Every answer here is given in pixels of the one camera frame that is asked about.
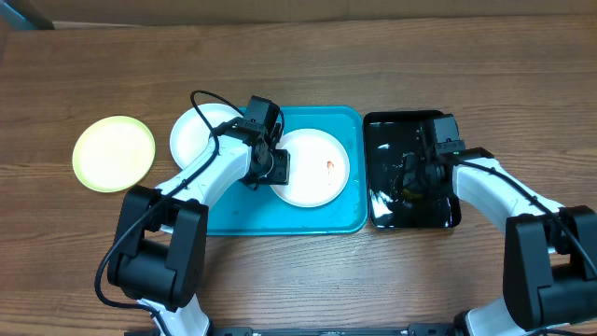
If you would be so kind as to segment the green and yellow sponge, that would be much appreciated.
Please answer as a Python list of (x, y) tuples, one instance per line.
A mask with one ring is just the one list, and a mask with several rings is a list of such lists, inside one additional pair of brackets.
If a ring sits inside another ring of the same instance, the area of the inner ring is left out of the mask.
[(411, 200), (418, 200), (418, 199), (422, 199), (423, 195), (420, 192), (417, 191), (412, 191), (406, 188), (402, 189), (402, 196), (405, 199), (411, 199)]

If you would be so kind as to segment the light green plate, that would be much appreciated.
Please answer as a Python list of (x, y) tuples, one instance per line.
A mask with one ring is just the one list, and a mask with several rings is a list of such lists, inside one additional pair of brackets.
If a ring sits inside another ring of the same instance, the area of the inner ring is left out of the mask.
[(150, 170), (155, 158), (152, 132), (138, 119), (100, 119), (77, 139), (72, 166), (78, 181), (98, 192), (127, 189)]

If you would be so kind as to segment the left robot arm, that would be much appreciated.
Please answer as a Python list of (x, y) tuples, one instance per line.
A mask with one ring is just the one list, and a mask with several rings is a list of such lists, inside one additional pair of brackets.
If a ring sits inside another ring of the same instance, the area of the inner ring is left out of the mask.
[(276, 146), (284, 127), (283, 119), (249, 117), (211, 127), (207, 148), (178, 175), (155, 189), (130, 189), (96, 273), (98, 299), (148, 312), (157, 335), (210, 334), (196, 295), (209, 210), (238, 181), (287, 183), (290, 156)]

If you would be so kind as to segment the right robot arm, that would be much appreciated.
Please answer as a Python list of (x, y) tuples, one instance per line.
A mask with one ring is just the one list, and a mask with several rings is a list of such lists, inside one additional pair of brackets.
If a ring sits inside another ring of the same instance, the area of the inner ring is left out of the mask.
[(541, 196), (477, 147), (408, 153), (407, 198), (455, 197), (505, 236), (501, 297), (454, 318), (454, 335), (564, 335), (596, 317), (596, 213)]

